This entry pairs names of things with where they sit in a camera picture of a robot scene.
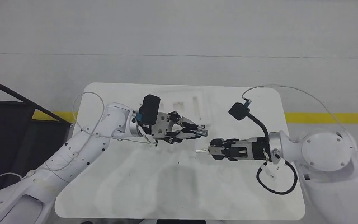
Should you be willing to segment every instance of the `black metal frame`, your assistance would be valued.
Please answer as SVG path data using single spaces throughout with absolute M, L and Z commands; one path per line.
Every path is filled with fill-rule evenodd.
M 5 93 L 7 93 L 7 94 L 9 94 L 10 96 L 13 96 L 13 97 L 17 98 L 18 100 L 21 100 L 25 104 L 29 104 L 29 105 L 33 106 L 35 109 L 40 110 L 41 112 L 43 112 L 43 113 L 47 114 L 48 116 L 58 120 L 59 122 L 66 123 L 70 127 L 72 126 L 72 123 L 64 120 L 63 118 L 57 116 L 56 114 L 52 113 L 51 111 L 46 110 L 45 108 L 43 108 L 42 106 L 38 105 L 37 103 L 32 102 L 31 100 L 29 100 L 28 98 L 25 98 L 24 96 L 21 96 L 20 94 L 18 94 L 14 90 L 4 86 L 3 84 L 0 84 L 0 90 L 5 92 Z

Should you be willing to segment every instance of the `cable connector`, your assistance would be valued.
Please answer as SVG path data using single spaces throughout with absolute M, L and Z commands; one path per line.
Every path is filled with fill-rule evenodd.
M 250 99 L 247 99 L 247 98 L 244 98 L 244 100 L 246 101 L 245 103 L 244 103 L 244 107 L 245 108 L 248 108 L 249 106 L 250 106 L 250 104 L 251 104 L 251 100 Z
M 33 176 L 33 174 L 35 174 L 36 171 L 35 170 L 30 170 L 29 172 L 27 172 L 26 176 L 25 177 L 30 177 L 30 176 Z

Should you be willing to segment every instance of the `black stand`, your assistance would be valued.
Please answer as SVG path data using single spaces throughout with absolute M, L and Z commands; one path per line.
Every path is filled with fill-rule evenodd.
M 14 172 L 25 176 L 63 145 L 72 124 L 3 84 L 0 90 L 22 101 L 0 101 L 0 174 Z M 35 110 L 57 121 L 32 120 Z M 0 189 L 18 181 L 16 176 L 1 176 Z

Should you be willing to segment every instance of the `small white object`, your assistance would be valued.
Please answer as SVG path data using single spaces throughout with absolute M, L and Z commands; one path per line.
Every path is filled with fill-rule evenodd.
M 209 150 L 207 148 L 203 148 L 202 150 L 196 150 L 196 153 L 200 153 L 200 152 L 209 152 Z
M 274 174 L 273 172 L 271 172 L 271 170 L 270 170 L 267 166 L 265 166 L 264 164 L 262 164 L 262 165 L 260 166 L 260 168 L 267 174 L 267 176 L 270 177 L 271 180 L 276 180 L 275 174 Z
M 314 133 L 302 141 L 302 155 L 310 166 L 320 171 L 336 171 L 351 160 L 350 144 L 336 133 Z

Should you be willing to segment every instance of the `mounting screw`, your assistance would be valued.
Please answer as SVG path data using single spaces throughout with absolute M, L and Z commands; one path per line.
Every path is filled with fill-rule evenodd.
M 272 154 L 280 154 L 280 150 L 278 148 L 274 148 L 274 150 L 272 150 Z

